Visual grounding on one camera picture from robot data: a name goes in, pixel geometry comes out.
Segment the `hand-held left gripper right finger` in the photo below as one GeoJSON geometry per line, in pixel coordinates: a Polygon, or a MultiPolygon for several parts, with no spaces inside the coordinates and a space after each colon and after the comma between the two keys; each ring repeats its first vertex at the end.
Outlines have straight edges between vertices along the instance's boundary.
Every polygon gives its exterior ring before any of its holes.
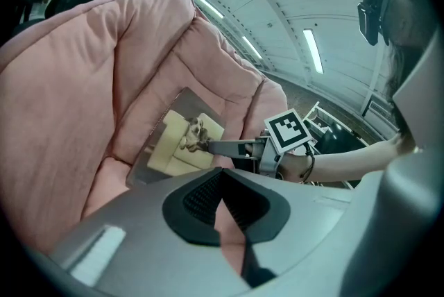
{"type": "Polygon", "coordinates": [[[222,289],[342,289],[357,245],[355,189],[221,172],[222,289]]]}

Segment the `dog picture book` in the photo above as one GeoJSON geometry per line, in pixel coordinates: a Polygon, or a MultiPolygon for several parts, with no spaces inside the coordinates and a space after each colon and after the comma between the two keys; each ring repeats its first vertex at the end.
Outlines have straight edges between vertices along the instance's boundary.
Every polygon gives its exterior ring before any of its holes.
{"type": "Polygon", "coordinates": [[[211,167],[207,152],[223,136],[220,116],[189,88],[183,89],[156,123],[130,170],[126,184],[149,184],[211,167]]]}

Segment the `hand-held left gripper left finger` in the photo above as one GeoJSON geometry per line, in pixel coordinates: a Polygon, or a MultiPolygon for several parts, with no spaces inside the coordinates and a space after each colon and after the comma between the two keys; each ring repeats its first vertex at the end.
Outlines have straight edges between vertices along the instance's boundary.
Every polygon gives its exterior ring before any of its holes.
{"type": "Polygon", "coordinates": [[[124,192],[78,223],[49,257],[111,297],[238,297],[249,291],[218,246],[191,244],[167,224],[165,199],[220,173],[207,169],[124,192]]]}

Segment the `long ceiling light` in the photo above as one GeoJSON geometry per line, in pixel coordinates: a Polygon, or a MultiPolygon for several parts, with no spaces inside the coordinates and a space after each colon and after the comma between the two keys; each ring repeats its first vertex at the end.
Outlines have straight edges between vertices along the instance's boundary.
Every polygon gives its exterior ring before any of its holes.
{"type": "Polygon", "coordinates": [[[224,14],[214,7],[208,0],[197,0],[200,6],[203,6],[206,10],[216,15],[219,19],[224,18],[224,14]]]}
{"type": "Polygon", "coordinates": [[[313,30],[306,28],[303,30],[303,35],[305,36],[305,39],[307,41],[307,45],[309,47],[316,72],[318,74],[324,74],[322,60],[320,57],[320,53],[318,50],[316,39],[314,37],[313,30]]]}
{"type": "Polygon", "coordinates": [[[257,56],[258,59],[263,58],[261,55],[261,52],[258,50],[258,48],[245,35],[243,35],[241,38],[249,46],[249,48],[257,56]]]}

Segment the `pink cushion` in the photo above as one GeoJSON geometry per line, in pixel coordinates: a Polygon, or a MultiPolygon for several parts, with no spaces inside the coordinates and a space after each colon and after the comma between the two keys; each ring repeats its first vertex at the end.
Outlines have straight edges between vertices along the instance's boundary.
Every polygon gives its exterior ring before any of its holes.
{"type": "Polygon", "coordinates": [[[0,207],[20,242],[49,253],[126,190],[146,139],[184,89],[251,139],[287,109],[192,0],[96,0],[0,48],[0,207]]]}

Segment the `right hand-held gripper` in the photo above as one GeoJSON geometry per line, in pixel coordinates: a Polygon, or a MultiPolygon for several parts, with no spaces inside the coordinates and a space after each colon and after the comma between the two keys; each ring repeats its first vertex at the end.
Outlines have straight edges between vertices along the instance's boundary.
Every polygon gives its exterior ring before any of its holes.
{"type": "Polygon", "coordinates": [[[305,155],[312,158],[309,141],[312,136],[294,109],[264,120],[265,129],[255,139],[237,141],[211,141],[207,151],[225,157],[251,157],[258,160],[257,172],[263,176],[278,177],[278,167],[285,153],[303,147],[305,155]]]}

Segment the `person's right forearm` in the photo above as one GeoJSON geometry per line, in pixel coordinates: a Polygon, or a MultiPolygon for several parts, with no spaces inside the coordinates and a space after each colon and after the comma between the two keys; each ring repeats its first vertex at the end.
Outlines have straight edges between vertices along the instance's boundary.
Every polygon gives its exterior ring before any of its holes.
{"type": "Polygon", "coordinates": [[[412,152],[414,147],[410,136],[398,133],[390,140],[347,153],[314,155],[312,158],[287,153],[278,172],[284,180],[293,183],[360,180],[367,173],[384,170],[391,161],[412,152]]]}

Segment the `black monitor screen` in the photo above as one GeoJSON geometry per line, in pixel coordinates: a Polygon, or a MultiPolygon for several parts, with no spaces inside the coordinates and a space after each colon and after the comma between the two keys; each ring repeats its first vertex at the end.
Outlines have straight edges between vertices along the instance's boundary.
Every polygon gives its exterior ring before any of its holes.
{"type": "Polygon", "coordinates": [[[314,146],[320,154],[347,153],[365,147],[358,137],[336,123],[327,128],[314,146]]]}

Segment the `white air conditioner unit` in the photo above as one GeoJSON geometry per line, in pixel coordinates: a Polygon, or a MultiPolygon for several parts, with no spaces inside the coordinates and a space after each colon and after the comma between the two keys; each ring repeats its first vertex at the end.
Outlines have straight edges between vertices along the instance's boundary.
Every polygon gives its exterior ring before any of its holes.
{"type": "Polygon", "coordinates": [[[395,117],[390,110],[387,110],[383,105],[377,101],[371,100],[368,104],[368,110],[386,120],[387,122],[395,125],[395,117]]]}

